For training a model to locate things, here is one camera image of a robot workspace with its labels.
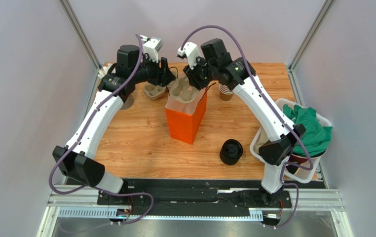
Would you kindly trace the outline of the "orange paper bag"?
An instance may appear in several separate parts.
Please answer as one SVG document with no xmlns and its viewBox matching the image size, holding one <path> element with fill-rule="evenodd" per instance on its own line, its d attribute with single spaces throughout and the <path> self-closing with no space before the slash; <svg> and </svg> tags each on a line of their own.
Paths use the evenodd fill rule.
<svg viewBox="0 0 376 237">
<path fill-rule="evenodd" d="M 181 90 L 176 86 L 170 88 L 165 114 L 171 138 L 188 144 L 194 143 L 206 112 L 209 89 L 210 86 L 200 90 L 193 101 L 183 103 L 177 100 Z"/>
</svg>

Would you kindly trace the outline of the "pulp cup carrier tray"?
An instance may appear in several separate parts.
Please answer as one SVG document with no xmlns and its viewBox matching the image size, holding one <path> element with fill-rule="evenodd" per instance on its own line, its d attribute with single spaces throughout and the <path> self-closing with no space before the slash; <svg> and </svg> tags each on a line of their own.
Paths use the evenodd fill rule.
<svg viewBox="0 0 376 237">
<path fill-rule="evenodd" d="M 195 86 L 190 85 L 189 79 L 187 76 L 178 78 L 175 81 L 171 82 L 171 85 L 168 87 L 170 96 L 181 103 L 190 103 L 193 102 L 200 90 Z"/>
</svg>

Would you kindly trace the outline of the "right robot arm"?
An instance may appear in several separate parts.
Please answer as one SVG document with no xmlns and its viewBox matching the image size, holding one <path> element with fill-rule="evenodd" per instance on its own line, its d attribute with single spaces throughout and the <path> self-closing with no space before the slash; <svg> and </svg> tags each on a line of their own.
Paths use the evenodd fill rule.
<svg viewBox="0 0 376 237">
<path fill-rule="evenodd" d="M 259 200 L 267 206 L 278 203 L 283 191 L 283 165 L 298 139 L 305 134 L 305 127 L 294 124 L 284 115 L 250 63 L 243 56 L 233 60 L 222 39 L 212 39 L 201 46 L 186 42 L 178 49 L 177 56 L 188 60 L 184 73 L 190 85 L 203 89 L 211 81 L 218 81 L 234 92 L 259 120 L 268 137 L 256 151 L 256 156 L 264 163 Z"/>
</svg>

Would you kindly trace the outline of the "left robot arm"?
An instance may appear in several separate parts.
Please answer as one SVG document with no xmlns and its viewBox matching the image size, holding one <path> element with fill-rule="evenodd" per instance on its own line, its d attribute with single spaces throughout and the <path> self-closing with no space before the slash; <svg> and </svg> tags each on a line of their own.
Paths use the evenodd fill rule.
<svg viewBox="0 0 376 237">
<path fill-rule="evenodd" d="M 145 42 L 142 47 L 123 45 L 117 51 L 117 62 L 100 71 L 102 78 L 91 111 L 66 145 L 56 146 L 52 152 L 63 175 L 109 193 L 120 192 L 124 180 L 106 171 L 94 158 L 112 118 L 137 84 L 148 82 L 165 87 L 176 78 L 167 59 L 158 56 L 160 49 L 156 40 Z"/>
</svg>

